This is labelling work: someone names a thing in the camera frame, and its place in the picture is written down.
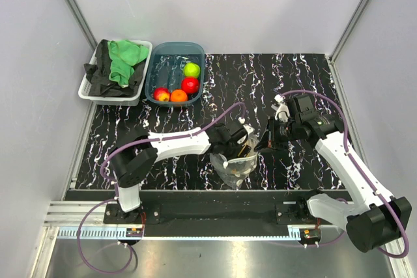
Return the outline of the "clear polka dot zip bag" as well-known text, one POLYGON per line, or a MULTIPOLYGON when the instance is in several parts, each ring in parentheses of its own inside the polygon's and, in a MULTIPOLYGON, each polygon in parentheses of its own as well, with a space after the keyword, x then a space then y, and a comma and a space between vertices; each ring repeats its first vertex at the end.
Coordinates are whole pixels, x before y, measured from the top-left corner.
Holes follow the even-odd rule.
POLYGON ((245 124, 249 131, 247 140, 241 149, 240 158, 226 160, 222 154, 210 154, 210 162, 223 182, 233 189, 240 189, 250 173, 256 170, 258 153, 254 151, 258 143, 254 128, 245 124))

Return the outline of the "orange fake fruit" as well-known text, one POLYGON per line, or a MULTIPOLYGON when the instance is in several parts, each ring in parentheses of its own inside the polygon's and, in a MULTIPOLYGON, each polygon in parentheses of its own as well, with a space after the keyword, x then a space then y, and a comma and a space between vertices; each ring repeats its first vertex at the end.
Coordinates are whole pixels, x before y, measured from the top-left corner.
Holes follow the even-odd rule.
POLYGON ((186 102, 188 100, 188 95, 182 89, 174 90, 170 95, 171 102, 186 102))

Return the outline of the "red fake apple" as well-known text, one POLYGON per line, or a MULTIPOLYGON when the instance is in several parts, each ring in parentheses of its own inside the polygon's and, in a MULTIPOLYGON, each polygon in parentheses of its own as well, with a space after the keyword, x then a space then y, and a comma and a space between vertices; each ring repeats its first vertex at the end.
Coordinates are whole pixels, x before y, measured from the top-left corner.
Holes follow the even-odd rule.
POLYGON ((186 94, 195 94, 199 91, 200 83, 195 77, 185 77, 181 83, 181 89, 186 94))

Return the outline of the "red yellow fake peach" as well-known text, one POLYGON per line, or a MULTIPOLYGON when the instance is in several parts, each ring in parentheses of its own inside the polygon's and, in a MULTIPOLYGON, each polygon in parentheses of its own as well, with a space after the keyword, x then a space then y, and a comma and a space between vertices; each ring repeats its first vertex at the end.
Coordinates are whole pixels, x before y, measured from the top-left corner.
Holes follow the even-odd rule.
POLYGON ((168 102, 170 101, 171 93, 165 87, 158 87, 154 90, 152 97, 158 102, 168 102))

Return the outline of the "green fake apple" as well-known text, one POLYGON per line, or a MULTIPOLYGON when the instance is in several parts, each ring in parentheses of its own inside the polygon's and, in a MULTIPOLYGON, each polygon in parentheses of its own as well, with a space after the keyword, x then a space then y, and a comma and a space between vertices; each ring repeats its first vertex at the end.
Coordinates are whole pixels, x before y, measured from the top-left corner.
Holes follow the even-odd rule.
POLYGON ((183 68, 183 74, 185 78, 196 78, 199 79, 201 68, 196 63, 186 63, 183 68))

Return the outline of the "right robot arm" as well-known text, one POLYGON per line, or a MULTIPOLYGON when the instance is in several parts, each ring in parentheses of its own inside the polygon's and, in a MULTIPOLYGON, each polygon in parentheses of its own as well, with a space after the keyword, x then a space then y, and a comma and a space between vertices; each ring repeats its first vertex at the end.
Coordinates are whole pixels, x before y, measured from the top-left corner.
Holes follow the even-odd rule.
POLYGON ((296 216, 302 223, 323 219, 344 230, 357 250, 366 253, 398 239, 404 258, 410 249, 406 227, 412 212, 406 197, 395 197, 366 167, 352 148, 349 127, 341 108, 326 96, 308 90, 277 94, 272 102, 275 113, 255 147, 260 153, 283 151, 293 141, 307 142, 320 154, 342 181, 352 204, 312 191, 296 202, 296 216))

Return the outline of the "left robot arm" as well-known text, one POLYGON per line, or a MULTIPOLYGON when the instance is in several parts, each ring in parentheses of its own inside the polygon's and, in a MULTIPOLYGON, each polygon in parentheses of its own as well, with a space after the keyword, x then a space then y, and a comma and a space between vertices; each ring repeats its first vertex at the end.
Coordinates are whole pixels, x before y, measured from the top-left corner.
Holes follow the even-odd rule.
POLYGON ((121 139, 109 155, 116 185, 118 216, 126 223, 141 214, 139 184, 155 163, 186 155, 221 154, 227 160, 238 157, 253 128, 243 119, 217 123, 185 132, 151 133, 143 128, 121 139))

